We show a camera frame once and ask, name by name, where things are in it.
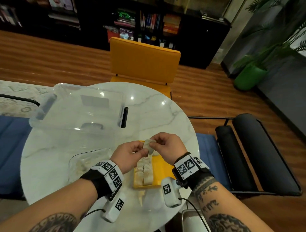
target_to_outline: white rug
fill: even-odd
[[[52,87],[0,80],[0,93],[42,102]],[[30,102],[0,97],[0,115],[29,118],[37,106]]]

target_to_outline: hand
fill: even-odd
[[[150,147],[156,150],[162,158],[171,165],[187,152],[181,138],[175,134],[160,132],[151,139],[155,139],[156,143],[150,143]]]
[[[142,157],[148,156],[148,149],[142,147],[144,144],[140,141],[123,143],[117,147],[110,158],[121,170],[123,174],[132,170]]]

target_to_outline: black cylindrical backrest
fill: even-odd
[[[258,191],[233,129],[218,126],[215,130],[234,191]]]
[[[251,114],[240,114],[233,126],[264,191],[299,196],[298,184],[261,123]]]

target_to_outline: orange chair backrest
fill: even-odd
[[[176,50],[112,37],[111,72],[144,80],[172,83],[181,53]]]

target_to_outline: white marble table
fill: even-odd
[[[92,87],[126,94],[126,106],[129,107],[127,126],[122,129],[124,138],[117,141],[118,144],[145,140],[158,132],[168,132],[177,134],[187,150],[199,156],[198,141],[192,124],[181,108],[165,95],[142,85],[124,82],[101,83]],[[21,182],[29,204],[67,184],[69,158],[82,150],[80,144],[71,145],[79,150],[65,150],[52,143],[46,131],[33,128],[21,158]],[[84,149],[89,151],[98,146]],[[95,212],[84,218],[75,231],[151,232],[167,223],[182,207],[167,208],[161,188],[140,192],[132,188],[132,182],[131,171],[125,174],[120,190],[124,191],[127,201],[115,223],[105,222],[100,218],[100,212]],[[188,198],[190,192],[190,189],[180,189],[184,198]],[[102,208],[105,201],[104,197],[99,199],[90,211]]]

